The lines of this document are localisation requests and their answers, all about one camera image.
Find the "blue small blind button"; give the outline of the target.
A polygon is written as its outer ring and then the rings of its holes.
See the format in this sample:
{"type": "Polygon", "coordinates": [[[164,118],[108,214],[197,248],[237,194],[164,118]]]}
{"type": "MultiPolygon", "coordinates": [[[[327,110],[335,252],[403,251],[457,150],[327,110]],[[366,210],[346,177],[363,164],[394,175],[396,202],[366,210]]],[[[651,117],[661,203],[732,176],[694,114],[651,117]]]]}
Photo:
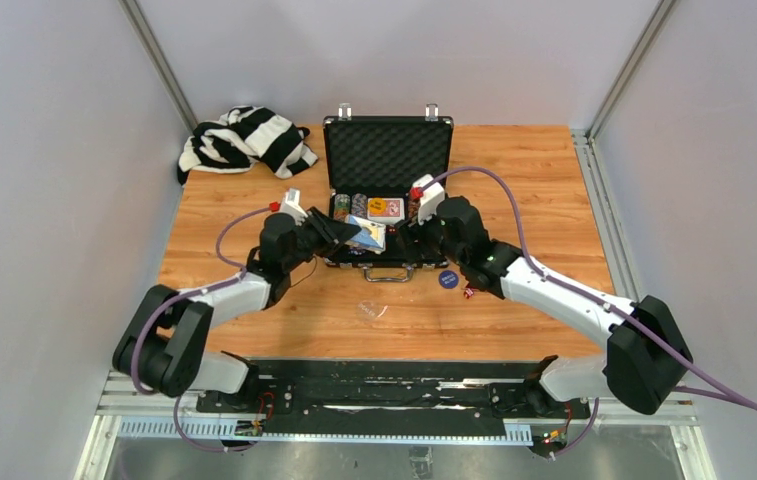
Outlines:
{"type": "Polygon", "coordinates": [[[459,286],[460,276],[451,270],[444,270],[439,274],[439,284],[445,289],[454,289],[459,286]]]}

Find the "blue card deck box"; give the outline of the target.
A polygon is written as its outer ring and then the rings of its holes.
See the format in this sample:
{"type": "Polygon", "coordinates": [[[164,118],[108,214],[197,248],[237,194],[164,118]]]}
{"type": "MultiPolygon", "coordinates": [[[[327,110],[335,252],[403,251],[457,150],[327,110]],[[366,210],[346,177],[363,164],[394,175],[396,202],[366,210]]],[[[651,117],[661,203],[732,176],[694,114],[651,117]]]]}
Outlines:
{"type": "Polygon", "coordinates": [[[359,228],[359,232],[345,242],[346,245],[377,254],[386,250],[386,225],[355,215],[347,215],[345,222],[359,228]]]}

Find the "black poker set case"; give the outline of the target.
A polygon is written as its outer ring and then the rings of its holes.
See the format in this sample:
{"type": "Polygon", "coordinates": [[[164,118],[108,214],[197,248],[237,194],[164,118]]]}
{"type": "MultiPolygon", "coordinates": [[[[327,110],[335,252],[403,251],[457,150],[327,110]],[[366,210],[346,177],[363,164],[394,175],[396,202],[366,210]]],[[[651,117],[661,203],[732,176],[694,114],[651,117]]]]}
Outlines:
{"type": "MultiPolygon", "coordinates": [[[[419,115],[354,115],[342,104],[323,119],[325,158],[331,196],[401,198],[428,174],[448,170],[454,119],[428,104],[419,115]]],[[[448,260],[423,247],[416,256],[399,245],[397,233],[386,236],[381,253],[345,247],[324,260],[330,268],[358,269],[372,282],[407,282],[420,269],[444,269],[448,260]]]]}

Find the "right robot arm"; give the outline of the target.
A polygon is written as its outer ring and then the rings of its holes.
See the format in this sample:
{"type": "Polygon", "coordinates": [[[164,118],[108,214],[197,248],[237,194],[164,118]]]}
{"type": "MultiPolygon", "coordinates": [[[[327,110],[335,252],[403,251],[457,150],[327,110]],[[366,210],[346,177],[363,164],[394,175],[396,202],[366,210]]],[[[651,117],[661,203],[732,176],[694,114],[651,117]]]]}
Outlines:
{"type": "Polygon", "coordinates": [[[403,220],[395,229],[405,254],[437,253],[472,288],[531,306],[602,349],[596,356],[541,360],[520,390],[534,414],[549,417],[566,401],[612,396],[653,415],[684,376],[682,363],[692,355],[662,300],[606,294],[544,267],[520,247],[491,238],[466,198],[450,197],[429,220],[403,220]]]}

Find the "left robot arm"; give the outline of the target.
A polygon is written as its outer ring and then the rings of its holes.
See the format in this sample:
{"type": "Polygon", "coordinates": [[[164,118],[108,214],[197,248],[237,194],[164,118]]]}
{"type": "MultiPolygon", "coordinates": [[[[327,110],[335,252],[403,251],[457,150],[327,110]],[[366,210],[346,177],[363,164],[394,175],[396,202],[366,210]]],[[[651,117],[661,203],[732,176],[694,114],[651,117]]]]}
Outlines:
{"type": "Polygon", "coordinates": [[[177,398],[188,390],[217,391],[237,413],[258,405],[261,389],[249,379],[249,362],[208,350],[210,331],[276,305],[296,267],[331,256],[362,231],[315,208],[262,212],[259,243],[236,274],[183,290],[158,284],[145,293],[112,355],[113,368],[129,376],[138,393],[177,398]]]}

